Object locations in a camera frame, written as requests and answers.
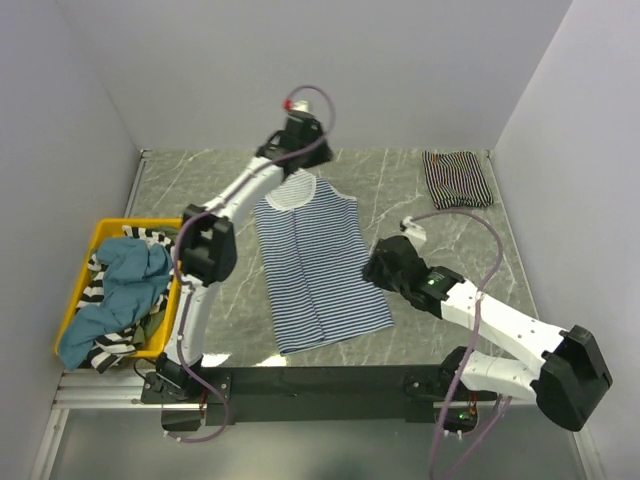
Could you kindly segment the blue white striped tank top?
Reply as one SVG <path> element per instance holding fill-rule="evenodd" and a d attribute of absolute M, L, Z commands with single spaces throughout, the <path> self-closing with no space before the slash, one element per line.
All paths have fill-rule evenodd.
<path fill-rule="evenodd" d="M 356 198 L 300 170 L 254 216 L 280 354 L 393 327 L 382 290 L 362 276 L 369 256 Z"/>

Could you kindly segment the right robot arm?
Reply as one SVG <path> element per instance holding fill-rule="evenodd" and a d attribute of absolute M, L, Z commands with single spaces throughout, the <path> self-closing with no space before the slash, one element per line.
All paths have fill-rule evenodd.
<path fill-rule="evenodd" d="M 378 241 L 363 277 L 400 294 L 415 309 L 477 332 L 508 352 L 506 358 L 478 351 L 466 355 L 462 349 L 448 355 L 438 378 L 449 398 L 486 391 L 534 401 L 554 424 L 577 432 L 613 384 L 589 330 L 544 323 L 479 292 L 460 274 L 428 266 L 404 236 Z"/>

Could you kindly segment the black white striped tank top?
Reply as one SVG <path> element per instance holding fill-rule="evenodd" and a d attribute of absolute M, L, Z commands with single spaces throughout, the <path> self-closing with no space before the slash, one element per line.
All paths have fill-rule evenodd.
<path fill-rule="evenodd" d="M 470 151 L 425 151 L 423 167 L 428 192 L 437 210 L 486 208 L 494 203 L 478 157 Z"/>

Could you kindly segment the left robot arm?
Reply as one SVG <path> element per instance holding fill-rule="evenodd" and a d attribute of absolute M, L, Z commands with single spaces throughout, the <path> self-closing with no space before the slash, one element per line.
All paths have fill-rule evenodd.
<path fill-rule="evenodd" d="M 174 250 L 180 299 L 171 337 L 156 363 L 164 389 L 176 401 L 189 401 L 199 392 L 207 314 L 235 268 L 236 227 L 296 170 L 332 160 L 325 134 L 312 113 L 288 110 L 284 127 L 258 148 L 225 190 L 203 205 L 185 208 Z"/>

